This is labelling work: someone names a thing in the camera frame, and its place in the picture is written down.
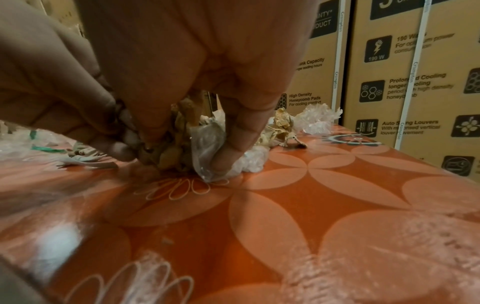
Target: human hand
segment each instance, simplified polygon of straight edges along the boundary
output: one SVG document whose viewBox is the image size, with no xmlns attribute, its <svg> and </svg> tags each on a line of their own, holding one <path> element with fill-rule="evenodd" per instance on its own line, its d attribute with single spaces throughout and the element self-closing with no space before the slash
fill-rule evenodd
<svg viewBox="0 0 480 304">
<path fill-rule="evenodd" d="M 81 0 L 102 71 L 141 136 L 165 133 L 190 88 L 220 95 L 227 171 L 258 139 L 290 84 L 313 29 L 316 0 Z"/>
<path fill-rule="evenodd" d="M 47 129 L 130 161 L 115 100 L 89 42 L 25 3 L 0 3 L 0 119 Z"/>
</svg>

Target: plastic strapping band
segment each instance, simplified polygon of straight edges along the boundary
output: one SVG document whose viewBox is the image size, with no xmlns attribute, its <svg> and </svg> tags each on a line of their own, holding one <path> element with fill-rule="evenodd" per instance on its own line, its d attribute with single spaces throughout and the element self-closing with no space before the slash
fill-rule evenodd
<svg viewBox="0 0 480 304">
<path fill-rule="evenodd" d="M 333 110 L 337 108 L 337 95 L 339 92 L 340 61 L 342 59 L 342 42 L 344 38 L 345 7 L 347 6 L 346 3 L 347 3 L 347 0 L 341 0 L 340 2 L 338 38 L 336 40 L 335 74 L 333 75 L 333 91 L 331 94 L 331 108 Z"/>
<path fill-rule="evenodd" d="M 417 70 L 419 68 L 420 55 L 422 54 L 422 48 L 424 46 L 425 32 L 427 31 L 427 24 L 429 22 L 430 8 L 432 6 L 432 0 L 425 0 L 423 5 L 423 13 L 420 21 L 420 29 L 418 31 L 418 39 L 416 41 L 415 53 L 413 54 L 413 61 L 410 69 L 410 79 L 408 80 L 408 86 L 406 88 L 405 101 L 403 102 L 403 108 L 401 110 L 400 124 L 398 126 L 398 133 L 396 134 L 395 149 L 400 150 L 402 145 L 402 139 L 404 137 L 405 122 L 409 114 L 410 102 L 412 101 L 412 94 L 414 92 L 415 78 L 417 76 Z"/>
</svg>

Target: table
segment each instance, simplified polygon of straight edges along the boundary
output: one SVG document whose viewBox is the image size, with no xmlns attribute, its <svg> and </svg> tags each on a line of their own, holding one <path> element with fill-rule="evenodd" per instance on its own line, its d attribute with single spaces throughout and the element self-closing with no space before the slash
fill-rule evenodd
<svg viewBox="0 0 480 304">
<path fill-rule="evenodd" d="M 0 162 L 0 252 L 65 303 L 480 302 L 477 184 L 343 127 L 303 140 L 212 184 Z"/>
</svg>

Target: person's left hand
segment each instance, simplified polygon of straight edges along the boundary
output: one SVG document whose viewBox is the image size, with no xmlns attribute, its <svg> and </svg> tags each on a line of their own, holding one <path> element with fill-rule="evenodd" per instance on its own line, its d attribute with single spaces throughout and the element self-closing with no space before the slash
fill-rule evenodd
<svg viewBox="0 0 480 304">
<path fill-rule="evenodd" d="M 89 42 L 17 0 L 0 3 L 0 120 L 47 129 L 122 161 L 115 99 Z"/>
</svg>

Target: number 3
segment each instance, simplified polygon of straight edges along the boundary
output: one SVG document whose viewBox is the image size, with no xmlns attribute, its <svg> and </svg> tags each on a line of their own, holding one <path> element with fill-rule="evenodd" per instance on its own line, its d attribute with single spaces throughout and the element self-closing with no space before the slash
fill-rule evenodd
<svg viewBox="0 0 480 304">
<path fill-rule="evenodd" d="M 392 5 L 392 2 L 393 2 L 394 0 L 386 0 L 386 1 L 387 1 L 387 3 L 380 3 L 380 8 L 381 8 L 381 9 L 386 9 L 386 8 L 388 8 L 390 5 Z"/>
</svg>

